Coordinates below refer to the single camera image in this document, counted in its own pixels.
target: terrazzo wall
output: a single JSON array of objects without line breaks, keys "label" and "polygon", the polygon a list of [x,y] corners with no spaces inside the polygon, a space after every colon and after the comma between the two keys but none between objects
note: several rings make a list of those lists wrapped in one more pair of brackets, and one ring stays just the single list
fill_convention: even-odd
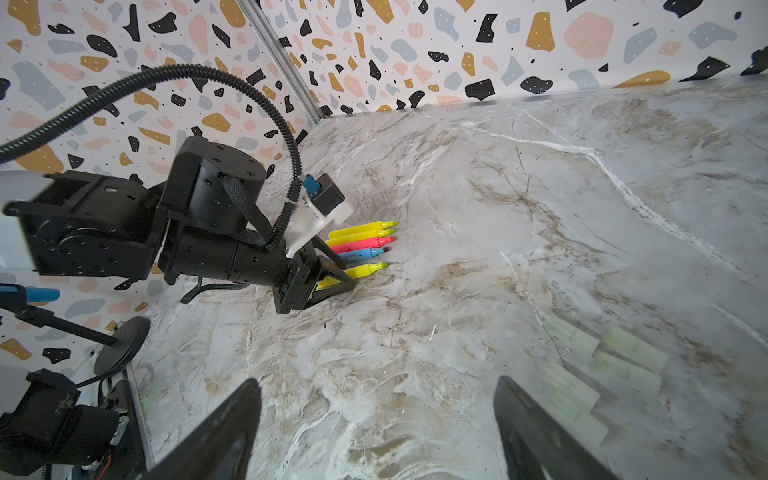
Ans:
[{"label": "terrazzo wall", "polygon": [[325,114],[756,74],[764,0],[253,0]]},{"label": "terrazzo wall", "polygon": [[[234,0],[2,0],[0,140],[15,138],[92,91],[142,68],[193,62],[246,78],[272,99],[296,131],[307,116]],[[236,146],[269,165],[287,155],[260,108],[213,82],[179,80],[125,98],[48,146],[0,169],[64,169],[164,180],[187,135]],[[124,279],[40,277],[0,270],[0,282],[57,288],[44,308],[98,329],[141,314],[163,292],[161,271],[128,290]],[[0,362],[71,373],[92,343],[18,321],[0,310]]]}]

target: black disc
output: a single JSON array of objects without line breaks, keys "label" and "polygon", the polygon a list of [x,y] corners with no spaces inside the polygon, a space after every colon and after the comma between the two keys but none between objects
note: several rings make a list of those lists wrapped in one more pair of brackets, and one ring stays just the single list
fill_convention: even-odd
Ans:
[{"label": "black disc", "polygon": [[116,366],[127,365],[144,344],[149,333],[149,319],[135,316],[115,329],[112,336],[118,339],[114,346],[104,346],[94,365],[94,374],[101,375]]}]

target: orange wire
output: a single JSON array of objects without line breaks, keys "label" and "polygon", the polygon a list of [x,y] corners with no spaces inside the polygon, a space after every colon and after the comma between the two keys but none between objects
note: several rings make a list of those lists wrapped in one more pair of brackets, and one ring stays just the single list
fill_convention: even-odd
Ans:
[{"label": "orange wire", "polygon": [[112,463],[112,455],[109,455],[109,460],[107,460],[107,464],[104,467],[104,470],[101,471],[101,475],[98,476],[98,480],[101,480],[101,477],[104,476],[104,473],[107,471],[107,468],[109,468],[109,465]]}]

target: gray marble table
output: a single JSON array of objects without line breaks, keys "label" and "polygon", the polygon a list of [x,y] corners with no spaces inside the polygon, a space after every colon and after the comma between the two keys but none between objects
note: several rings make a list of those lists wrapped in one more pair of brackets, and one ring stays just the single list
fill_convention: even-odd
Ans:
[{"label": "gray marble table", "polygon": [[[561,362],[601,394],[590,448],[621,478],[766,478],[766,133],[765,81],[322,121],[305,171],[348,224],[400,220],[390,267],[287,316],[264,287],[169,288],[135,362],[157,457],[253,376],[249,478],[503,478],[496,381]],[[670,354],[658,396],[596,375],[551,315]]]}]

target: black cable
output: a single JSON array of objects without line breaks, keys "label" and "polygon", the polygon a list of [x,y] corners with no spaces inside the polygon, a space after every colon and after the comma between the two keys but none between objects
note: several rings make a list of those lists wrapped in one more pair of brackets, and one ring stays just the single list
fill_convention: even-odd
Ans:
[{"label": "black cable", "polygon": [[290,133],[288,123],[286,123],[277,108],[264,94],[242,78],[217,68],[192,64],[164,65],[122,78],[93,93],[90,97],[81,100],[33,131],[0,145],[0,165],[37,150],[121,98],[127,97],[149,85],[158,84],[163,81],[178,80],[180,78],[206,78],[244,93],[272,118],[277,129],[283,135],[283,139],[285,139],[288,146],[288,154],[290,155],[293,168],[293,178],[291,178],[288,186],[287,197],[290,202],[283,204],[283,210],[280,212],[272,229],[270,241],[266,244],[268,250],[274,250],[283,239],[293,210],[296,208],[295,203],[299,200],[299,192],[301,191],[301,157],[299,156],[299,147]]},{"label": "black cable", "polygon": [[208,290],[242,290],[249,285],[250,283],[209,283],[208,285],[203,286],[203,277],[199,276],[197,278],[197,285],[189,292],[186,292],[179,302],[187,305],[194,299],[194,297],[200,295],[202,292],[207,292]]}]

